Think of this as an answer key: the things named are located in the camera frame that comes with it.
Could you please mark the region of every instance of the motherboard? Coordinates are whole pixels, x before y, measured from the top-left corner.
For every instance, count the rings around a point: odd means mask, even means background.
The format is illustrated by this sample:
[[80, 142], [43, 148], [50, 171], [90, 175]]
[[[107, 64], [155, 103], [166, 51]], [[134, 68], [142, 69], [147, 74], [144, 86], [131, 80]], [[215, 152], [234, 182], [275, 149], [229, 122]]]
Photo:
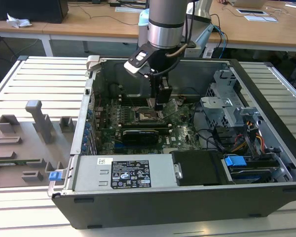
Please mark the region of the motherboard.
[[174, 98], [155, 111], [146, 99], [103, 100], [94, 107], [98, 155], [169, 154], [200, 150], [193, 129], [194, 103]]

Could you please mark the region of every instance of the blue clip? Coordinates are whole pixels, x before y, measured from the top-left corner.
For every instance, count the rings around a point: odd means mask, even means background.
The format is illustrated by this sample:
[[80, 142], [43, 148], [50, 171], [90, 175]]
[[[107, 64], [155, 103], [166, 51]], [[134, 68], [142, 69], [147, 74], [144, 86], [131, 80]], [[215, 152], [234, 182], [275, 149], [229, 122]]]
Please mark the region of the blue clip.
[[227, 166], [247, 166], [246, 160], [242, 156], [228, 156], [224, 160]]
[[53, 171], [49, 173], [49, 181], [61, 181], [62, 171]]

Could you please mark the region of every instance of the power supply label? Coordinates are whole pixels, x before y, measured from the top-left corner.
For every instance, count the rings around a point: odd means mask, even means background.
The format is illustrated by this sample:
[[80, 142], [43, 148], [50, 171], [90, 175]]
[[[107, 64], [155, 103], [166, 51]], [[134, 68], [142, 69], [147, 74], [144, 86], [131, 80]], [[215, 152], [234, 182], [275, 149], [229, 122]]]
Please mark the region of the power supply label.
[[151, 188], [148, 160], [113, 161], [111, 171], [113, 189]]

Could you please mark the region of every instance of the robotic arm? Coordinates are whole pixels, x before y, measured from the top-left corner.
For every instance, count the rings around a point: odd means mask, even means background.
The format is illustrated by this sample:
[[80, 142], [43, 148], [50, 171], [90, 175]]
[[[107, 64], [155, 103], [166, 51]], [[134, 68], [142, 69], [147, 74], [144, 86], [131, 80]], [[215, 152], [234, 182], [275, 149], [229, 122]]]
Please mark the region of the robotic arm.
[[[181, 44], [189, 1], [192, 4], [189, 36]], [[124, 67], [133, 75], [139, 73], [149, 79], [150, 96], [154, 100], [155, 110], [162, 110], [162, 104], [169, 101], [172, 87], [168, 83], [168, 73], [178, 65], [180, 56], [191, 40], [194, 20], [199, 17], [197, 20], [202, 21], [204, 18], [195, 13], [208, 13], [211, 2], [212, 0], [150, 0], [148, 42], [127, 60]]]

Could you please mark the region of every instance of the circuit board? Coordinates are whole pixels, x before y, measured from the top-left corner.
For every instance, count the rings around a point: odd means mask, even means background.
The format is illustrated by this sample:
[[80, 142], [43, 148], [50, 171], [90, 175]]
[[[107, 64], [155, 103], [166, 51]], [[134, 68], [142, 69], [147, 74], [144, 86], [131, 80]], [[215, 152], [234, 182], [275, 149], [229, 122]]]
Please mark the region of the circuit board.
[[[145, 101], [121, 103], [110, 100], [98, 115], [97, 144], [99, 155], [169, 154], [172, 151], [200, 150], [198, 135], [193, 131], [194, 104], [170, 100], [163, 111], [156, 112]], [[158, 132], [155, 144], [125, 145], [124, 131]]]

